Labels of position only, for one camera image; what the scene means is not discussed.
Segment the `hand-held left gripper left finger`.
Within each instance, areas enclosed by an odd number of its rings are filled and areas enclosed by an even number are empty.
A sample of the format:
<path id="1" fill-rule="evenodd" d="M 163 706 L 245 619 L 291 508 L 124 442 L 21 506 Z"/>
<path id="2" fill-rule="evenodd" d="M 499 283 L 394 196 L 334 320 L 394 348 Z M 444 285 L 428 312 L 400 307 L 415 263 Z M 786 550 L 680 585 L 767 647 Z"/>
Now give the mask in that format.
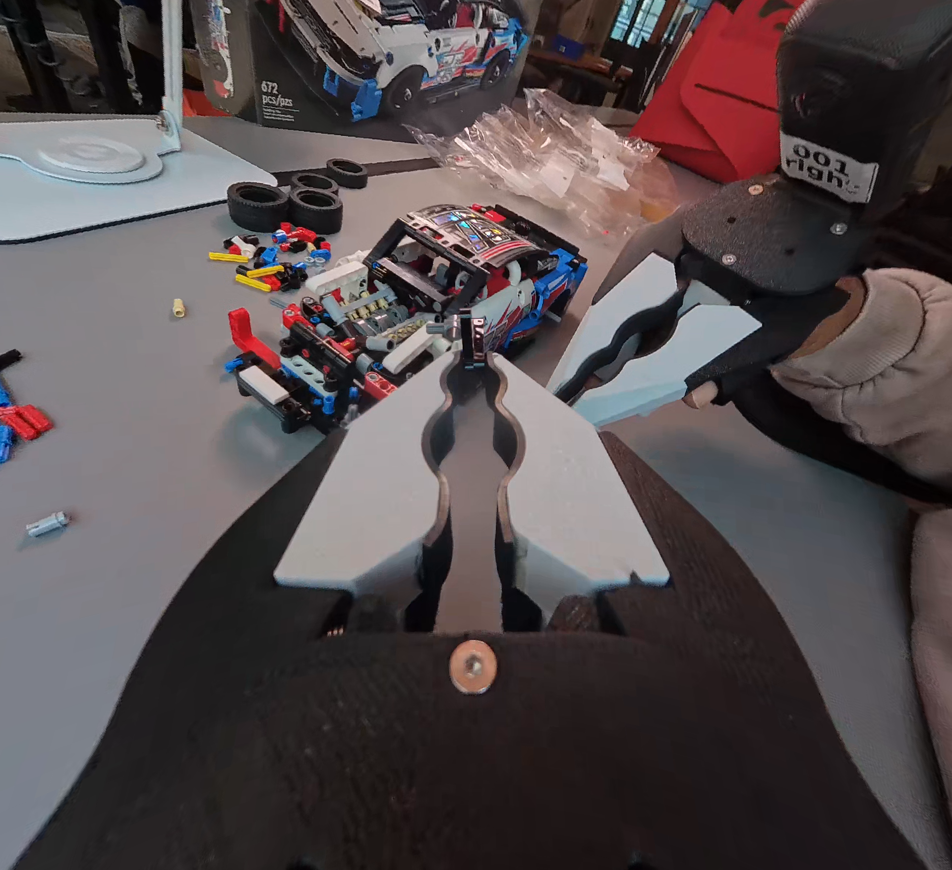
<path id="1" fill-rule="evenodd" d="M 454 445 L 444 353 L 351 424 L 273 572 L 284 587 L 422 591 L 453 555 L 449 486 Z"/>

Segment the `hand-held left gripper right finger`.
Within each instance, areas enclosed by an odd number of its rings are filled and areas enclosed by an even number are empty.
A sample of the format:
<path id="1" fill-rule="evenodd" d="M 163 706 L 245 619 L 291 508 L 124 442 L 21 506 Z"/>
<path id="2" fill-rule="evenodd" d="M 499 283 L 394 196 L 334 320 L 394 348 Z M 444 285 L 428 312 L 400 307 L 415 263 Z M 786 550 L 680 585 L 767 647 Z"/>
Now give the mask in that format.
<path id="1" fill-rule="evenodd" d="M 498 548 L 517 591 L 605 591 L 670 574 L 597 429 L 516 365 L 489 355 Z"/>

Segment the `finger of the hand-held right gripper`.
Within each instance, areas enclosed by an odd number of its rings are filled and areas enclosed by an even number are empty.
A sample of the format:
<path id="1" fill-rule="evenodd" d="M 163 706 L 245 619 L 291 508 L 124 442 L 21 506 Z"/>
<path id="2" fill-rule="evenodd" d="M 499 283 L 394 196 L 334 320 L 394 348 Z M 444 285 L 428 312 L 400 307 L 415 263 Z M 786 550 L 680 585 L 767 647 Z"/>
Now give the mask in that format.
<path id="1" fill-rule="evenodd" d="M 556 365 L 547 389 L 575 400 L 589 378 L 613 364 L 633 338 L 660 327 L 681 302 L 675 264 L 650 254 L 593 302 Z"/>
<path id="2" fill-rule="evenodd" d="M 590 377 L 573 410 L 597 428 L 648 416 L 752 364 L 746 348 L 763 326 L 762 317 L 690 283 L 674 315 L 631 339 L 613 364 Z"/>

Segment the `toy race car model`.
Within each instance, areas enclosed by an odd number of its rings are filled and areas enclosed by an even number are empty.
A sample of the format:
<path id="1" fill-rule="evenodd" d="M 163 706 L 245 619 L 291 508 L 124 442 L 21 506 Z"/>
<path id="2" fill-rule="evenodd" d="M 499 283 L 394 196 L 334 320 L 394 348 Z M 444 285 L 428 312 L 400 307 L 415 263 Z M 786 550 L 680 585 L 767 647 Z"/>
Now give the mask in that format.
<path id="1" fill-rule="evenodd" d="M 303 263 L 247 269 L 265 288 L 303 287 L 282 304 L 276 348 L 244 308 L 229 314 L 239 393 L 294 433 L 323 435 L 395 393 L 453 342 L 430 334 L 470 312 L 484 350 L 517 359 L 562 319 L 589 265 L 572 243 L 502 205 L 438 204 L 406 213 L 376 245 L 302 280 Z"/>

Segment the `grey desk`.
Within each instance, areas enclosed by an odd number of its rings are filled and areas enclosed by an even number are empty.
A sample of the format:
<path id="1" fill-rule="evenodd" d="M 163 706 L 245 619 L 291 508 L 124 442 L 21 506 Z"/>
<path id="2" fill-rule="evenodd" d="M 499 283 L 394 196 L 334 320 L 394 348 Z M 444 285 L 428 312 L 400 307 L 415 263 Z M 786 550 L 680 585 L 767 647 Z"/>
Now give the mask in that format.
<path id="1" fill-rule="evenodd" d="M 230 310 L 269 342 L 279 323 L 207 259 L 234 230 L 214 205 L 2 247 L 2 350 L 23 354 L 5 384 L 54 423 L 2 465 L 2 868 L 81 772 L 197 562 L 318 442 L 283 435 L 223 370 Z M 923 862 L 950 868 L 909 662 L 905 503 L 732 407 L 674 403 L 611 432 L 744 557 L 865 780 Z M 67 528 L 27 536 L 58 511 Z"/>

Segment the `red bag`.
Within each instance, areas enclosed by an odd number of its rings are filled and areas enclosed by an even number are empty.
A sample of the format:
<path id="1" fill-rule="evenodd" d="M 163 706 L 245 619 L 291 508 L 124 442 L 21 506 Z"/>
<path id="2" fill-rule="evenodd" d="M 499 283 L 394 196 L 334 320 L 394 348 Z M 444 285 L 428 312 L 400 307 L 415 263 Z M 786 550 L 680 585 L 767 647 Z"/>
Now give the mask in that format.
<path id="1" fill-rule="evenodd" d="M 729 184 L 779 162 L 777 54 L 805 0 L 711 5 L 629 135 L 669 162 Z"/>

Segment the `clear plastic bag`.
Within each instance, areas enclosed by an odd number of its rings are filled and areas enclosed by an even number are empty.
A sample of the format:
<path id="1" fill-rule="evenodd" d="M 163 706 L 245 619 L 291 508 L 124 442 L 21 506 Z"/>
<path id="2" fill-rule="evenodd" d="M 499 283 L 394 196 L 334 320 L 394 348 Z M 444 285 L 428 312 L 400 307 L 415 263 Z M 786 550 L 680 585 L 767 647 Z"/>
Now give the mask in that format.
<path id="1" fill-rule="evenodd" d="M 559 211 L 591 240 L 623 241 L 679 208 L 658 147 L 552 91 L 528 89 L 526 100 L 524 116 L 502 105 L 453 135 L 406 128 L 438 164 Z"/>

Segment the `pile of small mixed parts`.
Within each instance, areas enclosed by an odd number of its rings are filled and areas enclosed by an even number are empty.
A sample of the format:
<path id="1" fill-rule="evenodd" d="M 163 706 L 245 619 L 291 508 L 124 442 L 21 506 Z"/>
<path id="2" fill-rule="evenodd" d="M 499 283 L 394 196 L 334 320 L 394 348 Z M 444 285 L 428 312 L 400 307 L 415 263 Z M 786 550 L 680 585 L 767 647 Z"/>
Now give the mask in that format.
<path id="1" fill-rule="evenodd" d="M 207 259 L 230 269 L 232 281 L 252 291 L 291 293 L 328 267 L 331 243 L 310 229 L 283 222 L 265 234 L 230 235 L 220 248 L 208 251 Z"/>

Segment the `pile of blue pins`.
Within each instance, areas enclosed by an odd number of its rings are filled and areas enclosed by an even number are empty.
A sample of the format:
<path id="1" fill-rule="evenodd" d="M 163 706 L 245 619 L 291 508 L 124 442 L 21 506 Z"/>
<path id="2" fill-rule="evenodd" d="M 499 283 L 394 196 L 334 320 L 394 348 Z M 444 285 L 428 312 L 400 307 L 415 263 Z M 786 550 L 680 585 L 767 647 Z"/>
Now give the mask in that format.
<path id="1" fill-rule="evenodd" d="M 32 404 L 15 401 L 1 380 L 1 464 L 9 461 L 18 440 L 33 441 L 53 429 L 46 414 Z"/>

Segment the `white monitor stand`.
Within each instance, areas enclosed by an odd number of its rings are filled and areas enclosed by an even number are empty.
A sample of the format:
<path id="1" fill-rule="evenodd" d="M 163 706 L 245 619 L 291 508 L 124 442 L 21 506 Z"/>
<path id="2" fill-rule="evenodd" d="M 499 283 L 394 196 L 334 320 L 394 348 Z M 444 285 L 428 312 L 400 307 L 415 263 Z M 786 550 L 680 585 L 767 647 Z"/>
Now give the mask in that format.
<path id="1" fill-rule="evenodd" d="M 184 128 L 182 0 L 162 1 L 156 116 L 3 121 L 1 241 L 25 244 L 208 206 L 275 177 Z"/>

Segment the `black product box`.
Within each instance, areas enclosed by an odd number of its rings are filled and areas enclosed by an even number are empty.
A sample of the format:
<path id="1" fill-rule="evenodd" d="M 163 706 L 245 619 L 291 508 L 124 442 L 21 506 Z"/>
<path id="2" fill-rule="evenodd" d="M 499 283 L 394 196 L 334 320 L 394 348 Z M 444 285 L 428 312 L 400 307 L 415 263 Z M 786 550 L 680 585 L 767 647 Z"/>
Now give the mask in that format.
<path id="1" fill-rule="evenodd" d="M 260 126 L 451 136 L 513 101 L 548 0 L 188 0 L 209 101 Z"/>

